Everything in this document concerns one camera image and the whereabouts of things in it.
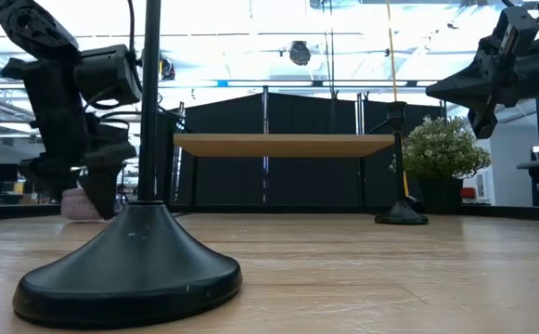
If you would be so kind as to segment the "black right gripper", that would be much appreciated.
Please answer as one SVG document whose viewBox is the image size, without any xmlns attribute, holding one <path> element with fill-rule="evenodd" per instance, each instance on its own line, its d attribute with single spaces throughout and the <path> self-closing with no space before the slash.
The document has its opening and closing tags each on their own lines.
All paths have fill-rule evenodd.
<svg viewBox="0 0 539 334">
<path fill-rule="evenodd" d="M 477 139 L 489 139 L 497 124 L 500 90 L 511 86 L 517 58 L 527 56 L 539 25 L 525 8 L 503 9 L 493 33 L 479 41 L 478 62 L 426 88 L 426 95 L 470 108 Z"/>
</svg>

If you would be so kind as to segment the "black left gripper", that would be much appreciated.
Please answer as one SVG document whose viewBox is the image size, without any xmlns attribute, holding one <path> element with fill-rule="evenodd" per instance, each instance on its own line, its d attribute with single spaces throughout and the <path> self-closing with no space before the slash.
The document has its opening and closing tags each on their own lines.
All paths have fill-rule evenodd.
<svg viewBox="0 0 539 334">
<path fill-rule="evenodd" d="M 77 187 L 79 172 L 73 167 L 84 164 L 87 175 L 81 177 L 81 186 L 86 196 L 102 218 L 112 218 L 117 176 L 136 151 L 125 138 L 88 132 L 74 68 L 11 58 L 1 74 L 23 81 L 45 146 L 45 156 L 18 164 L 19 173 L 53 199 L 62 199 L 64 191 Z"/>
</svg>

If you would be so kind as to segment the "pink round candle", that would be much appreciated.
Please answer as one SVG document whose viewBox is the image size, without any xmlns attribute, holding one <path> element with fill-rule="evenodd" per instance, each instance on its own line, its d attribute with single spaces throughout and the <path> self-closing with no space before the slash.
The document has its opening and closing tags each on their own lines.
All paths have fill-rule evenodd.
<svg viewBox="0 0 539 334">
<path fill-rule="evenodd" d="M 60 201 L 61 215 L 72 221 L 97 221 L 102 217 L 80 187 L 67 189 Z"/>
</svg>

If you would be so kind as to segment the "black metal candlestick holder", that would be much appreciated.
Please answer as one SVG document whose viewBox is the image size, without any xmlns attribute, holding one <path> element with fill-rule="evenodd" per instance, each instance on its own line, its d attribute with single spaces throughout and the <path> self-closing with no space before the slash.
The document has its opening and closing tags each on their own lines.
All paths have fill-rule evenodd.
<svg viewBox="0 0 539 334">
<path fill-rule="evenodd" d="M 395 182 L 397 200 L 385 212 L 375 217 L 376 224 L 382 225 L 427 225 L 429 220 L 426 216 L 415 212 L 405 200 L 404 191 L 404 165 L 403 165 L 403 145 L 402 126 L 404 124 L 404 110 L 406 103 L 394 101 L 387 104 L 387 121 L 392 129 L 395 147 Z"/>
<path fill-rule="evenodd" d="M 136 156 L 117 176 L 115 215 L 78 250 L 36 268 L 18 283 L 15 314 L 53 328 L 129 328 L 203 313 L 234 297 L 238 262 L 209 249 L 154 196 L 161 0 L 147 0 L 139 102 L 88 107 L 128 131 Z"/>
</svg>

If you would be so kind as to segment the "potted plant with white flowers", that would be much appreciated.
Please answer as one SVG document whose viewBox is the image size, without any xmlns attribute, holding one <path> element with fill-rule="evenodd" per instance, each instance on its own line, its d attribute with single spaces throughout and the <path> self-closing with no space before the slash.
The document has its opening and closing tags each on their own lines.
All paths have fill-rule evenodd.
<svg viewBox="0 0 539 334">
<path fill-rule="evenodd" d="M 404 172 L 419 183 L 427 213 L 456 214 L 463 180 L 491 165 L 491 153 L 459 118 L 426 116 L 402 139 Z"/>
</svg>

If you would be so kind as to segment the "dark background monitor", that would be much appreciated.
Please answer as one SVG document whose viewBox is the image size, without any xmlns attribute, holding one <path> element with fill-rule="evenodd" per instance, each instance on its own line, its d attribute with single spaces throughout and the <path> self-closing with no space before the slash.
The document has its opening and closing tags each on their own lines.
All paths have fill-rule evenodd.
<svg viewBox="0 0 539 334">
<path fill-rule="evenodd" d="M 18 165 L 15 163 L 0 163 L 0 182 L 17 182 L 19 179 Z"/>
</svg>

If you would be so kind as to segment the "silver partition pole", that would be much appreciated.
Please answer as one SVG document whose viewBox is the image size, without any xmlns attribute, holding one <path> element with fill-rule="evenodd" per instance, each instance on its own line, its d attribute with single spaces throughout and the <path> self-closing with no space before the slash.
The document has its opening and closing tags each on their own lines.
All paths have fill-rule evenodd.
<svg viewBox="0 0 539 334">
<path fill-rule="evenodd" d="M 269 99 L 269 87 L 263 86 L 263 135 L 269 134 L 269 119 L 268 119 L 268 99 Z M 268 189 L 269 189 L 269 157 L 263 157 L 263 205 L 268 203 Z"/>
<path fill-rule="evenodd" d="M 363 135 L 365 133 L 364 125 L 364 95 L 358 93 L 356 95 L 356 133 Z"/>
</svg>

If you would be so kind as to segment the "black partition screen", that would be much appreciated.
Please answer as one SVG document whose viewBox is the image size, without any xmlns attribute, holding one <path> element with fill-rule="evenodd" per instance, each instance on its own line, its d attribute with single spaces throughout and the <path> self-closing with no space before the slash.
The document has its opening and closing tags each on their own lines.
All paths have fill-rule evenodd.
<svg viewBox="0 0 539 334">
<path fill-rule="evenodd" d="M 186 109 L 195 134 L 353 135 L 350 100 L 270 93 Z M 389 206 L 396 182 L 389 166 L 394 149 L 357 158 L 194 158 L 181 156 L 176 204 L 197 207 Z"/>
</svg>

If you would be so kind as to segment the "round black ceiling fixture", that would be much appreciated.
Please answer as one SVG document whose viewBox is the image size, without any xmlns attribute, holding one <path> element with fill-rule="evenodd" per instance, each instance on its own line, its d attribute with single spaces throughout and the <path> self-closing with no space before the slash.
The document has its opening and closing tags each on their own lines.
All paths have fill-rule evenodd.
<svg viewBox="0 0 539 334">
<path fill-rule="evenodd" d="M 297 66 L 307 66 L 311 53 L 304 41 L 293 41 L 289 50 L 289 59 Z"/>
</svg>

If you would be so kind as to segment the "wooden shelf with black legs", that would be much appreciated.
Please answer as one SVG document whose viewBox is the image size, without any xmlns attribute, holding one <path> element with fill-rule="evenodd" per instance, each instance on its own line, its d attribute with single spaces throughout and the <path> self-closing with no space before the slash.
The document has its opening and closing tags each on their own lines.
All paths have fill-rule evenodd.
<svg viewBox="0 0 539 334">
<path fill-rule="evenodd" d="M 192 212 L 361 212 L 366 157 L 391 135 L 183 134 L 173 197 Z M 269 157 L 263 205 L 263 157 Z"/>
</svg>

